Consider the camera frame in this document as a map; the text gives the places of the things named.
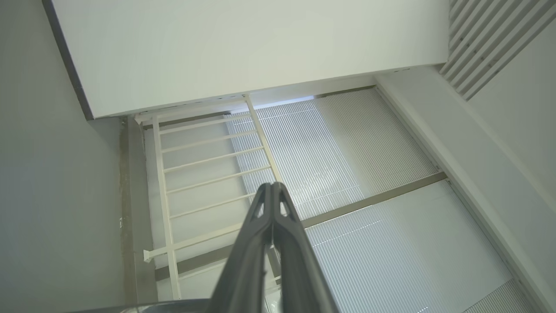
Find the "metal frame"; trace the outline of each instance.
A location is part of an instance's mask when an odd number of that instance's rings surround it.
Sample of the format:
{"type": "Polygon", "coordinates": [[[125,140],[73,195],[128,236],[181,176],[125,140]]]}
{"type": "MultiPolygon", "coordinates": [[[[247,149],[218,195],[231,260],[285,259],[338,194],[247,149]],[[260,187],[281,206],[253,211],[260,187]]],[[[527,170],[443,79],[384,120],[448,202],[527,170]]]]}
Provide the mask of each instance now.
{"type": "MultiPolygon", "coordinates": [[[[181,299],[179,280],[183,279],[183,277],[181,277],[181,278],[179,277],[179,273],[178,273],[178,269],[177,269],[176,251],[179,250],[179,249],[189,247],[189,246],[193,246],[193,245],[201,243],[201,242],[211,240],[213,238],[221,237],[221,236],[224,236],[226,234],[239,231],[241,226],[242,226],[242,223],[234,224],[234,225],[222,228],[222,229],[218,229],[218,230],[213,231],[213,232],[205,233],[205,234],[197,236],[195,238],[190,238],[190,239],[180,241],[180,242],[174,242],[173,241],[173,235],[172,235],[171,220],[174,219],[174,218],[183,217],[183,216],[186,216],[186,215],[189,215],[189,214],[194,214],[194,213],[197,213],[197,212],[200,212],[200,211],[208,210],[208,209],[211,209],[211,208],[222,206],[224,204],[228,204],[228,203],[235,202],[235,201],[238,201],[238,200],[241,200],[241,199],[252,197],[254,194],[246,194],[246,195],[243,195],[243,196],[240,196],[240,197],[228,199],[228,200],[225,200],[225,201],[222,201],[222,202],[219,202],[219,203],[215,203],[215,204],[211,204],[209,206],[198,208],[198,209],[195,209],[195,210],[192,210],[192,211],[187,211],[187,212],[175,214],[173,216],[170,215],[170,209],[168,207],[168,197],[167,196],[169,194],[172,194],[172,193],[178,193],[178,192],[194,189],[194,188],[201,187],[201,186],[214,184],[214,183],[226,180],[226,179],[230,179],[230,178],[234,178],[234,177],[240,177],[240,176],[245,175],[245,174],[258,172],[258,171],[265,170],[265,169],[271,169],[272,170],[272,173],[273,173],[273,175],[275,177],[275,180],[277,182],[282,181],[281,175],[278,172],[278,167],[276,166],[276,162],[274,161],[274,158],[272,157],[272,153],[270,151],[270,147],[269,147],[268,142],[266,140],[266,136],[265,136],[264,131],[262,129],[261,123],[259,122],[259,119],[256,115],[255,109],[253,108],[253,104],[251,102],[251,99],[249,98],[249,95],[243,95],[242,99],[233,99],[232,101],[218,102],[217,104],[218,105],[225,105],[225,104],[229,104],[231,102],[233,102],[233,103],[237,103],[237,102],[246,103],[247,107],[249,108],[249,114],[243,115],[243,116],[237,116],[237,117],[229,118],[229,119],[207,121],[207,122],[202,122],[202,123],[197,123],[197,124],[192,124],[192,125],[186,125],[186,126],[181,126],[181,127],[172,128],[172,129],[165,129],[165,130],[160,129],[160,118],[167,118],[169,116],[180,116],[183,113],[183,110],[184,110],[183,107],[181,107],[180,109],[174,108],[174,109],[159,111],[157,113],[147,113],[147,114],[141,115],[141,117],[143,118],[142,119],[143,121],[146,120],[145,118],[147,116],[149,117],[148,119],[152,119],[153,134],[154,134],[154,137],[155,137],[154,142],[155,142],[155,154],[156,154],[156,168],[157,168],[157,175],[158,175],[158,189],[159,189],[159,193],[160,193],[160,201],[161,201],[161,208],[162,208],[162,220],[163,220],[164,235],[165,235],[165,242],[166,242],[166,245],[162,248],[154,249],[152,251],[145,250],[143,252],[143,258],[144,258],[145,262],[149,262],[155,256],[160,256],[160,255],[164,255],[164,254],[167,255],[167,257],[168,257],[168,268],[169,268],[169,273],[170,273],[170,283],[171,283],[171,287],[172,287],[172,297],[175,300],[181,299]],[[238,134],[233,134],[233,135],[228,135],[228,136],[221,136],[221,137],[214,138],[214,139],[198,141],[198,142],[192,143],[192,144],[187,144],[187,145],[162,149],[161,135],[163,135],[163,134],[175,133],[177,131],[186,131],[186,130],[195,129],[195,128],[199,128],[199,127],[203,127],[203,126],[216,125],[216,124],[219,124],[219,123],[225,123],[225,122],[228,122],[228,121],[233,121],[233,120],[238,120],[238,119],[245,119],[245,118],[249,118],[249,117],[253,120],[253,123],[255,125],[255,130],[254,131],[247,131],[247,132],[244,132],[244,133],[238,133],[238,134]],[[255,133],[258,135],[258,137],[261,141],[262,145],[260,147],[245,150],[245,151],[239,151],[239,152],[236,152],[236,153],[221,155],[221,156],[217,156],[217,157],[213,157],[213,158],[208,158],[208,159],[204,159],[204,160],[199,160],[199,161],[196,161],[196,162],[179,165],[179,166],[172,167],[172,168],[164,168],[163,157],[162,157],[163,153],[171,152],[171,151],[177,151],[177,150],[181,150],[181,149],[187,149],[187,148],[191,148],[193,146],[213,143],[213,142],[217,142],[217,141],[221,141],[221,140],[227,140],[227,139],[235,138],[235,137],[238,137],[238,136],[255,134],[255,133]],[[181,187],[181,188],[177,188],[177,189],[173,189],[173,190],[167,190],[167,188],[166,188],[166,177],[165,177],[166,173],[174,172],[174,171],[177,171],[177,170],[182,170],[184,168],[187,168],[187,167],[190,167],[190,166],[195,166],[195,165],[198,165],[198,164],[201,164],[201,163],[204,163],[204,162],[209,162],[209,161],[212,161],[212,160],[218,160],[218,159],[223,159],[223,158],[235,157],[237,155],[241,155],[241,154],[245,154],[245,153],[249,153],[249,152],[253,152],[253,151],[258,151],[258,150],[264,150],[266,158],[267,158],[268,163],[269,163],[268,166],[247,170],[247,171],[244,171],[244,172],[239,172],[239,173],[236,173],[236,174],[227,175],[227,176],[216,178],[216,179],[207,180],[207,181],[202,182],[202,183],[197,183],[197,184],[193,184],[193,185],[189,185],[189,186],[185,186],[185,187],[181,187]]],[[[186,276],[190,277],[190,276],[197,275],[199,273],[201,273],[201,271],[191,273],[191,274],[187,274],[186,276]]]]}

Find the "polycarbonate panel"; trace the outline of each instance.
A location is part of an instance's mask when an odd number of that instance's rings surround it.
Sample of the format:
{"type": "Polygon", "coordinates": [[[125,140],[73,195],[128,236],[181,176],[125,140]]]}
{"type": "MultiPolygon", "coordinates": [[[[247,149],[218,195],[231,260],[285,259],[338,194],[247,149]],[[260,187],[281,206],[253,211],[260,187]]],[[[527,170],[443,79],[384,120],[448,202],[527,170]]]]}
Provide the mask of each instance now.
{"type": "MultiPolygon", "coordinates": [[[[256,112],[301,219],[437,172],[374,89],[256,112]]],[[[227,126],[235,134],[252,129],[251,124],[246,119],[227,126]]],[[[260,142],[253,134],[234,138],[232,144],[242,151],[260,142]]],[[[242,171],[268,164],[263,151],[237,161],[242,171]]],[[[272,181],[269,170],[244,175],[248,193],[272,181]]]]}
{"type": "Polygon", "coordinates": [[[446,181],[307,235],[343,313],[461,313],[511,279],[446,181]]]}
{"type": "MultiPolygon", "coordinates": [[[[364,199],[350,166],[330,134],[314,101],[257,110],[276,165],[301,219],[364,199]]],[[[230,134],[252,122],[228,122],[230,134]]],[[[235,151],[260,145],[256,135],[232,140],[235,151]]],[[[241,171],[268,164],[263,151],[237,157],[241,171]]],[[[244,175],[248,193],[273,182],[271,171],[244,175]]]]}
{"type": "Polygon", "coordinates": [[[464,313],[533,313],[529,303],[511,279],[464,313]]]}
{"type": "Polygon", "coordinates": [[[377,89],[327,96],[317,105],[365,197],[438,172],[377,89]]]}

